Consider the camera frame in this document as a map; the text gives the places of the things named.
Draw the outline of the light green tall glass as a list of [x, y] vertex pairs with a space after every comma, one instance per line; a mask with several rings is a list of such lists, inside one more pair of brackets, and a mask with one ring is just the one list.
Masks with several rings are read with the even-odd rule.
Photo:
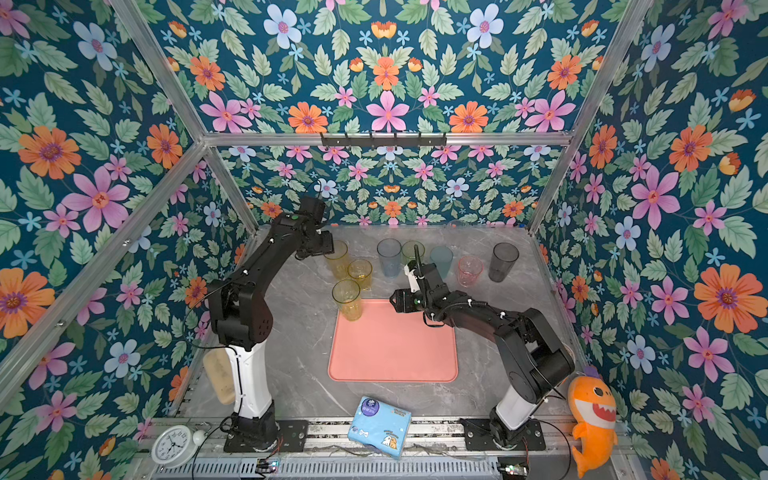
[[347, 278], [338, 281], [332, 289], [332, 298], [345, 319], [357, 321], [361, 318], [361, 288], [355, 280]]

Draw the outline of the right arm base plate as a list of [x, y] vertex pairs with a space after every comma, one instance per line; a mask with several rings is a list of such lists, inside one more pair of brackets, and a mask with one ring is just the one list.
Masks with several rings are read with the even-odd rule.
[[508, 433], [489, 419], [460, 418], [464, 428], [465, 448], [468, 451], [544, 451], [546, 442], [541, 423], [529, 420], [519, 430]]

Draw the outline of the yellow tall glass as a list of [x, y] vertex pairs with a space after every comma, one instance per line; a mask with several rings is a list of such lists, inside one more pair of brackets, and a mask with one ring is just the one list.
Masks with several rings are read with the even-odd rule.
[[347, 268], [350, 263], [349, 248], [346, 242], [342, 240], [333, 241], [333, 251], [324, 255], [330, 272], [337, 280], [342, 280], [348, 276]]

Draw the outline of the blue tall glass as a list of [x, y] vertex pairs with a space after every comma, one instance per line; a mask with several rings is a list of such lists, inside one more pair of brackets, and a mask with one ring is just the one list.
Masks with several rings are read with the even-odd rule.
[[377, 244], [377, 254], [383, 275], [396, 278], [401, 270], [401, 243], [394, 238], [385, 238]]

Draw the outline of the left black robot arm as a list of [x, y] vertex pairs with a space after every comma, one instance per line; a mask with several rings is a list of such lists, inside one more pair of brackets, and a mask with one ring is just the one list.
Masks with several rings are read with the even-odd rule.
[[323, 200], [302, 198], [296, 212], [273, 219], [266, 237], [234, 272], [211, 284], [211, 326], [233, 374], [231, 430], [256, 451], [271, 450], [279, 440], [267, 385], [265, 346], [274, 318], [265, 294], [290, 257], [303, 260], [334, 251], [332, 234], [323, 229], [325, 210]]

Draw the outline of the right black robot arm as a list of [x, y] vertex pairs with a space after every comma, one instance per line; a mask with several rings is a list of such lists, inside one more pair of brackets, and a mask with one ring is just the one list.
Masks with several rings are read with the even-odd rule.
[[420, 253], [403, 270], [409, 286], [389, 297], [396, 312], [419, 312], [428, 327], [465, 329], [497, 347], [509, 387], [490, 413], [490, 434], [503, 449], [517, 445], [547, 396], [575, 372], [573, 355], [539, 310], [504, 310], [452, 291]]

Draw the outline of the pink plastic tray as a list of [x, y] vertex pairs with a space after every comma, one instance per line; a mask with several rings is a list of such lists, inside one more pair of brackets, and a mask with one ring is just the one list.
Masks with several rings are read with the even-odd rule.
[[454, 330], [432, 328], [420, 313], [397, 313], [384, 299], [364, 299], [362, 316], [339, 314], [328, 375], [337, 382], [450, 383], [459, 366]]

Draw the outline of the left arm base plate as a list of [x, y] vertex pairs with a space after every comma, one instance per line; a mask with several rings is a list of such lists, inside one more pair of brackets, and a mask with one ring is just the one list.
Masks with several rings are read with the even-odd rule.
[[272, 425], [237, 426], [227, 428], [223, 450], [226, 453], [302, 452], [307, 440], [309, 422], [278, 420]]

